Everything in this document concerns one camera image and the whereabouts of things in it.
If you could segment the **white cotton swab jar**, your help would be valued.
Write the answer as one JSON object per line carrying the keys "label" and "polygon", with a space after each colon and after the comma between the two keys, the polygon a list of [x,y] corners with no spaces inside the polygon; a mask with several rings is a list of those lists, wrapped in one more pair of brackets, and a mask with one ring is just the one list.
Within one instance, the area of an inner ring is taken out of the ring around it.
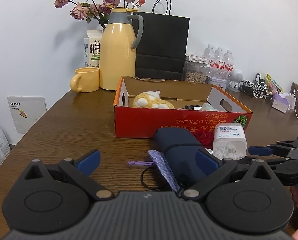
{"label": "white cotton swab jar", "polygon": [[244,128],[239,123],[218,124],[214,130],[213,156],[218,159],[242,159],[246,156],[247,142]]}

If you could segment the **black paper bag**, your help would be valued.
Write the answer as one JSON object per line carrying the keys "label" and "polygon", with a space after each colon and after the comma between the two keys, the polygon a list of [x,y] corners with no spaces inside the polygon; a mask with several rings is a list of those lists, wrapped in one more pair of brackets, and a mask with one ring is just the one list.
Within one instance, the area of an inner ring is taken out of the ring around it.
{"label": "black paper bag", "polygon": [[[156,0],[155,5],[163,0]],[[135,77],[181,80],[186,56],[189,22],[187,17],[171,15],[171,0],[165,0],[164,14],[137,12],[144,20],[137,46]]]}

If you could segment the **white milk carton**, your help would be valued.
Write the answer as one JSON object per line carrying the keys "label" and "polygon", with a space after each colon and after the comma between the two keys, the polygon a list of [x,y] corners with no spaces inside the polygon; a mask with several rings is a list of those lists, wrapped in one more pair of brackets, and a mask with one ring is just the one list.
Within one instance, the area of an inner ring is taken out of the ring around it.
{"label": "white milk carton", "polygon": [[84,38],[84,65],[86,67],[100,66],[100,41],[103,35],[102,29],[89,29]]}

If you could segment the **iridescent plastic bag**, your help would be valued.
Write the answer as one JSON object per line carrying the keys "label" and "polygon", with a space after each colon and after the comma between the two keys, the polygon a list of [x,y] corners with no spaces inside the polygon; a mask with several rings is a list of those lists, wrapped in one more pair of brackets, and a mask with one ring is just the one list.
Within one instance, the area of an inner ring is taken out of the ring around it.
{"label": "iridescent plastic bag", "polygon": [[216,109],[215,107],[213,107],[212,105],[210,105],[208,102],[205,102],[202,104],[200,111],[218,111],[218,109]]}

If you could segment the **colourful snack packet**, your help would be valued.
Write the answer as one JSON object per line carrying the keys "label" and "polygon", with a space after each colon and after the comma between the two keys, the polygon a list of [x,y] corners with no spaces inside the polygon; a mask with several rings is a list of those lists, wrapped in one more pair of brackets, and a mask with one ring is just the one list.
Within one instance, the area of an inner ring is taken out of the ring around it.
{"label": "colourful snack packet", "polygon": [[283,93],[282,87],[269,75],[266,75],[266,83],[271,94]]}

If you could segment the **purple knit pouch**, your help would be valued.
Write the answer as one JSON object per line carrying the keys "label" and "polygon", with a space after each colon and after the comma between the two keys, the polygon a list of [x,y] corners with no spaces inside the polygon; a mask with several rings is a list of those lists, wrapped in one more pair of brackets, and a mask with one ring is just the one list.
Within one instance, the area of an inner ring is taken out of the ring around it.
{"label": "purple knit pouch", "polygon": [[151,161],[128,161],[129,165],[135,166],[147,166],[148,168],[156,167],[163,178],[166,180],[171,190],[174,192],[180,191],[180,186],[178,185],[176,178],[166,160],[163,153],[157,150],[149,150],[148,155]]}

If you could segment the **water bottle right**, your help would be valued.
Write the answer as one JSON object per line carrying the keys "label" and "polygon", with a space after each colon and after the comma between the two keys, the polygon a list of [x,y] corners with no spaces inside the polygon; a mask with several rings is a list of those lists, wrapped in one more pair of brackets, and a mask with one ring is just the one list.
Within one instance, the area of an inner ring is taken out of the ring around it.
{"label": "water bottle right", "polygon": [[228,79],[233,71],[234,68],[234,59],[233,54],[231,50],[227,50],[227,52],[224,54],[224,70],[225,70],[225,78]]}

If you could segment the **small white box on container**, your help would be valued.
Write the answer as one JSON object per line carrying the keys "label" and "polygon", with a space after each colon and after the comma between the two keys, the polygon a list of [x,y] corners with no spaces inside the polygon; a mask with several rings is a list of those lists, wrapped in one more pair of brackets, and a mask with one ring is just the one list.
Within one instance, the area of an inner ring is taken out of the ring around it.
{"label": "small white box on container", "polygon": [[198,64],[209,64],[208,59],[205,59],[196,55],[192,55],[192,54],[186,54],[185,60],[188,62],[194,62]]}

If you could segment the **yellow white plush toy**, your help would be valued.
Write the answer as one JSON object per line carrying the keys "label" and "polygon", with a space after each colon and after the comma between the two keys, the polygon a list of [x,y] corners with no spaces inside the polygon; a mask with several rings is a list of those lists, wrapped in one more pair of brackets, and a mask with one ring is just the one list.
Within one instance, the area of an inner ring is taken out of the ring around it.
{"label": "yellow white plush toy", "polygon": [[174,109],[172,103],[160,98],[160,91],[147,91],[138,94],[132,103],[133,107],[138,108],[156,108],[156,109]]}

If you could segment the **navy zipper pouch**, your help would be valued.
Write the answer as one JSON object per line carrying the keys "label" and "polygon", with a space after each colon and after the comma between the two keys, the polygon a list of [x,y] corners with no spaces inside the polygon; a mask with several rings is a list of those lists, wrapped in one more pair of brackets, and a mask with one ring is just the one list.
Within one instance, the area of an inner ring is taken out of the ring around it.
{"label": "navy zipper pouch", "polygon": [[206,177],[196,164],[196,154],[207,150],[187,129],[163,127],[157,130],[154,139],[178,184],[191,186]]}

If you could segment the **yellow thermos jug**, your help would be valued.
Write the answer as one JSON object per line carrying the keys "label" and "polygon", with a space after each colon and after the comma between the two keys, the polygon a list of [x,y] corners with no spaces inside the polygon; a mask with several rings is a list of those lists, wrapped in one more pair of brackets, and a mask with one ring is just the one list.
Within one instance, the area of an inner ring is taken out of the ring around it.
{"label": "yellow thermos jug", "polygon": [[120,78],[135,75],[144,20],[137,9],[113,8],[100,42],[100,87],[116,90]]}

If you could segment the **white wall panel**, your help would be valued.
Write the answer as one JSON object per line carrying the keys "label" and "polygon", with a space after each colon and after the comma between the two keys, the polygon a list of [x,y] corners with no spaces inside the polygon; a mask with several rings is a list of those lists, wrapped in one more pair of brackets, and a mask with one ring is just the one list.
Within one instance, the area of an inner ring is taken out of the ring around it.
{"label": "white wall panel", "polygon": [[15,128],[21,134],[26,134],[47,111],[43,97],[8,96],[7,100]]}

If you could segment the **large white jar lid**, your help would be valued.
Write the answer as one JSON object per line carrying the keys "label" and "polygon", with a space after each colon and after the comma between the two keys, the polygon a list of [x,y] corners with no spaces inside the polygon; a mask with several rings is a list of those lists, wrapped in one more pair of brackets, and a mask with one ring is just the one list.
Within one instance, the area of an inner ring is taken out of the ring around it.
{"label": "large white jar lid", "polygon": [[202,107],[200,107],[200,106],[195,106],[195,107],[193,107],[193,110],[195,110],[195,111],[200,111],[201,108],[202,108]]}

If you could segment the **yellow mug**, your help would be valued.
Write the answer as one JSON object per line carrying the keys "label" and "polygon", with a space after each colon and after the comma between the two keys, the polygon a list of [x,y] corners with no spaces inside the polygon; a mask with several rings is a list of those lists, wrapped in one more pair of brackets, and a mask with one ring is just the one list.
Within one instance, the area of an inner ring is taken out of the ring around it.
{"label": "yellow mug", "polygon": [[70,82],[74,93],[90,93],[100,88],[100,69],[97,67],[83,67],[75,70]]}

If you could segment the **purple tissue pack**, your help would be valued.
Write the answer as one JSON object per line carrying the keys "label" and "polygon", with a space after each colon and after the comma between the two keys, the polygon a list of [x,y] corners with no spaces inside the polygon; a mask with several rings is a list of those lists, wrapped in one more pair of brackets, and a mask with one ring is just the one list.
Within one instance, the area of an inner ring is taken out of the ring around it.
{"label": "purple tissue pack", "polygon": [[272,108],[282,113],[286,113],[287,111],[294,109],[295,105],[296,105],[296,98],[294,94],[275,93],[274,96],[272,97],[272,104],[271,104]]}

